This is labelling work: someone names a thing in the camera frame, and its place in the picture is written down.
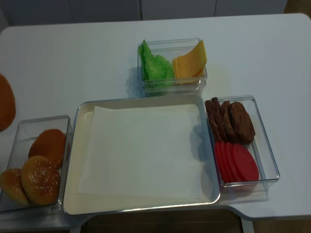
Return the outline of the lifted brown bun half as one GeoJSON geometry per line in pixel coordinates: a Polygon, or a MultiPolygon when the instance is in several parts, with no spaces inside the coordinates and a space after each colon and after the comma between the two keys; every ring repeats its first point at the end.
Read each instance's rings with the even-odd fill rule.
{"type": "Polygon", "coordinates": [[[0,131],[6,130],[16,116],[15,96],[7,79],[0,75],[0,131]]]}

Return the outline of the rear brown beef patty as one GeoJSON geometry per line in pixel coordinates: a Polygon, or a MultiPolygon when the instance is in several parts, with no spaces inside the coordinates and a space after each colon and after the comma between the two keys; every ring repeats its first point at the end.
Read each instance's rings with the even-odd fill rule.
{"type": "Polygon", "coordinates": [[[207,117],[208,117],[208,121],[209,121],[209,125],[211,127],[212,133],[213,133],[213,138],[214,138],[214,142],[219,142],[221,141],[221,137],[218,131],[218,127],[217,124],[214,120],[214,116],[213,116],[213,110],[212,110],[212,103],[210,100],[206,100],[205,101],[205,107],[206,107],[206,112],[207,112],[207,117]]]}

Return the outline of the clear bun box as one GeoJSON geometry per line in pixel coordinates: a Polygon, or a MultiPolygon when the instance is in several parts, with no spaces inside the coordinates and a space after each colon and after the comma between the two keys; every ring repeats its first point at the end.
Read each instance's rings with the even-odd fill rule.
{"type": "Polygon", "coordinates": [[[54,116],[48,118],[39,118],[21,121],[17,127],[17,133],[14,139],[7,169],[10,168],[22,169],[23,165],[29,159],[28,153],[33,142],[43,131],[49,129],[59,129],[66,136],[63,164],[61,168],[57,168],[60,174],[60,186],[56,202],[50,205],[34,205],[28,199],[29,205],[23,206],[11,200],[1,189],[0,212],[2,214],[11,214],[11,213],[32,214],[36,212],[52,213],[54,211],[58,211],[59,209],[61,209],[64,198],[64,189],[68,169],[68,156],[70,153],[72,142],[72,127],[69,116],[54,116]]]}

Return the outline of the front red tomato slice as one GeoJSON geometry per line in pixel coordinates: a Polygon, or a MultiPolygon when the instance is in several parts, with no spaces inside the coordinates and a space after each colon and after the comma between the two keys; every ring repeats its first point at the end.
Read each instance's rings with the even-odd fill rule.
{"type": "Polygon", "coordinates": [[[251,153],[240,144],[233,144],[232,159],[242,182],[254,182],[259,180],[259,170],[251,153]]]}

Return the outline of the rear red tomato slice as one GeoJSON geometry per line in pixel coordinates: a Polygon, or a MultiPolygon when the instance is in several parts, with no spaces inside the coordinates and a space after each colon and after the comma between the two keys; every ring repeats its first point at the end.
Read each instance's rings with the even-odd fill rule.
{"type": "Polygon", "coordinates": [[[216,155],[216,160],[217,160],[217,166],[222,178],[222,181],[225,181],[225,173],[224,173],[224,168],[222,165],[222,159],[221,159],[221,151],[220,151],[220,142],[216,142],[214,146],[215,150],[215,155],[216,155]]]}

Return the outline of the yellow cheese slice stack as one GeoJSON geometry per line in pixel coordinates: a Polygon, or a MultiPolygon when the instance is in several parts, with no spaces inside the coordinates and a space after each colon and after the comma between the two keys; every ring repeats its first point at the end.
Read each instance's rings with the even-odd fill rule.
{"type": "Polygon", "coordinates": [[[172,60],[173,72],[179,85],[194,83],[197,78],[203,77],[207,63],[207,55],[203,40],[187,54],[172,60]]]}

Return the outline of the white table leg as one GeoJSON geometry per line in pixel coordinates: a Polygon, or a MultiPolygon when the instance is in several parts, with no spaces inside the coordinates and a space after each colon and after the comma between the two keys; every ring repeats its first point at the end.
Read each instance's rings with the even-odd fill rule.
{"type": "Polygon", "coordinates": [[[242,232],[243,233],[254,233],[253,221],[250,218],[241,217],[242,232]]]}

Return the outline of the clear patty and tomato box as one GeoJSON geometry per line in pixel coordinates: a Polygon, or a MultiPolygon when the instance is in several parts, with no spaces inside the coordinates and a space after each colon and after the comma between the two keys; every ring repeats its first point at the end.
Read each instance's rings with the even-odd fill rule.
{"type": "MultiPolygon", "coordinates": [[[[221,179],[221,186],[226,189],[242,189],[244,191],[249,190],[266,190],[268,186],[272,183],[275,183],[279,180],[280,174],[276,165],[276,161],[257,107],[257,103],[253,96],[237,96],[237,97],[226,97],[226,98],[218,98],[218,102],[220,106],[224,101],[229,101],[230,104],[233,102],[240,102],[246,109],[247,113],[249,114],[251,121],[254,126],[255,130],[255,137],[254,140],[250,144],[242,144],[241,142],[238,143],[243,145],[252,155],[254,158],[258,170],[259,170],[259,180],[254,182],[229,182],[225,183],[222,181],[216,160],[216,167],[218,169],[218,173],[221,179]]],[[[212,148],[215,154],[214,146],[214,138],[211,127],[209,125],[210,132],[211,132],[211,140],[212,140],[212,148]]]]}

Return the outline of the red tomato slice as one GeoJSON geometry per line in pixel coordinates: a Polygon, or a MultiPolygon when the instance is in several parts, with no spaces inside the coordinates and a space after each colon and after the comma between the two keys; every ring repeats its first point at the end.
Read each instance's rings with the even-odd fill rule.
{"type": "Polygon", "coordinates": [[[224,151],[224,141],[220,142],[220,154],[221,154],[221,161],[222,161],[222,166],[223,166],[223,171],[224,171],[224,182],[229,183],[231,181],[230,177],[230,172],[227,170],[227,164],[226,164],[226,159],[225,159],[225,151],[224,151]]]}
{"type": "Polygon", "coordinates": [[[225,173],[224,173],[224,168],[222,165],[222,159],[221,159],[221,151],[220,151],[220,142],[216,142],[214,146],[215,150],[215,155],[216,155],[216,160],[217,160],[217,166],[222,178],[222,181],[225,181],[225,173]]]}
{"type": "Polygon", "coordinates": [[[259,180],[259,170],[251,153],[240,144],[233,144],[232,159],[242,182],[254,182],[259,180]]]}
{"type": "Polygon", "coordinates": [[[227,168],[230,174],[231,182],[239,182],[240,178],[237,174],[236,167],[232,160],[232,144],[231,143],[229,142],[225,143],[224,153],[225,153],[226,164],[227,164],[227,168]]]}

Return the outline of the metal baking tray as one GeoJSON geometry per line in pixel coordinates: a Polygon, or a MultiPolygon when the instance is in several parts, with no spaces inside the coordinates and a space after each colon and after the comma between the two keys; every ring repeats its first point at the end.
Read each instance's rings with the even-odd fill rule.
{"type": "Polygon", "coordinates": [[[69,157],[63,206],[70,215],[109,212],[182,208],[214,204],[220,198],[220,180],[214,161],[211,136],[202,98],[196,94],[165,95],[149,98],[88,101],[76,113],[74,135],[69,157]],[[200,123],[194,128],[199,137],[198,160],[201,171],[201,197],[199,199],[156,198],[129,195],[81,194],[78,185],[86,159],[91,125],[96,107],[112,110],[194,104],[199,111],[200,123]]]}

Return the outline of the front brown beef patty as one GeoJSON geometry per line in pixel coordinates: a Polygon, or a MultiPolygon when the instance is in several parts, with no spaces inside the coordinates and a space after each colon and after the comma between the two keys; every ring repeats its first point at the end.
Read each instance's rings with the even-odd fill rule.
{"type": "Polygon", "coordinates": [[[228,108],[232,128],[242,144],[250,144],[256,135],[253,123],[245,107],[233,102],[228,108]]]}

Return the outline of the smooth brown bun in box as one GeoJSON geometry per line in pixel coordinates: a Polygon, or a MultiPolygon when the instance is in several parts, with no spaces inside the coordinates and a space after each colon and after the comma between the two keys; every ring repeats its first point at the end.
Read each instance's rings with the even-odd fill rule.
{"type": "Polygon", "coordinates": [[[33,142],[28,157],[43,156],[48,158],[57,168],[61,168],[64,159],[66,136],[59,129],[43,131],[33,142]]]}

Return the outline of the green lettuce leaves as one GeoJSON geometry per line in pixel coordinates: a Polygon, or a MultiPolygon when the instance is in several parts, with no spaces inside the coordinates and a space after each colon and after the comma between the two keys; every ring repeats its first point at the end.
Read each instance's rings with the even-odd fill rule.
{"type": "Polygon", "coordinates": [[[145,40],[138,47],[143,81],[146,87],[172,86],[174,73],[172,64],[161,55],[153,55],[145,40]]]}

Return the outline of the sesame bun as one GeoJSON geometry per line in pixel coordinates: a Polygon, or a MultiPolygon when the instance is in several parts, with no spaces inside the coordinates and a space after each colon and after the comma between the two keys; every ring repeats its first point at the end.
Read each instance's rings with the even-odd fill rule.
{"type": "Polygon", "coordinates": [[[1,173],[0,187],[11,200],[23,206],[29,205],[29,200],[21,183],[20,168],[10,168],[1,173]]]}
{"type": "Polygon", "coordinates": [[[21,184],[34,205],[50,205],[58,197],[60,174],[48,158],[33,156],[21,169],[21,184]]]}

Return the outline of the sesame bun top front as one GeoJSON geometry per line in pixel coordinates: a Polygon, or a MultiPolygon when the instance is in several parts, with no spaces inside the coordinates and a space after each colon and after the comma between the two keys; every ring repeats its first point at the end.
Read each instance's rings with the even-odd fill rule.
{"type": "Polygon", "coordinates": [[[33,156],[21,169],[21,184],[34,205],[50,205],[58,197],[60,174],[48,158],[33,156]]]}

